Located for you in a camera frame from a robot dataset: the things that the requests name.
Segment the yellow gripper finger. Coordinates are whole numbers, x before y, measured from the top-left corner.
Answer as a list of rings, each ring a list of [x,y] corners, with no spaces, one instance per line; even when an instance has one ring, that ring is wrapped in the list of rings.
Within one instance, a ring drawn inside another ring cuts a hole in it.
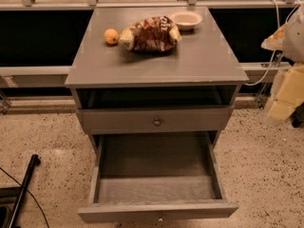
[[[271,98],[267,102],[267,117],[285,121],[304,103],[304,65],[294,64],[275,76]]]
[[[282,50],[286,27],[287,24],[279,27],[274,34],[270,35],[262,42],[261,47],[271,51]]]

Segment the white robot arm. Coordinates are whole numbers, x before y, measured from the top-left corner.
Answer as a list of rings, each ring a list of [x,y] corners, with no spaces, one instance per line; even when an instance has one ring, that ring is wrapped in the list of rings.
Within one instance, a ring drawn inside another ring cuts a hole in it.
[[[304,103],[304,5],[301,5],[261,47],[281,50],[294,62],[286,72],[278,72],[272,88],[272,100],[267,103],[267,117],[285,121]]]

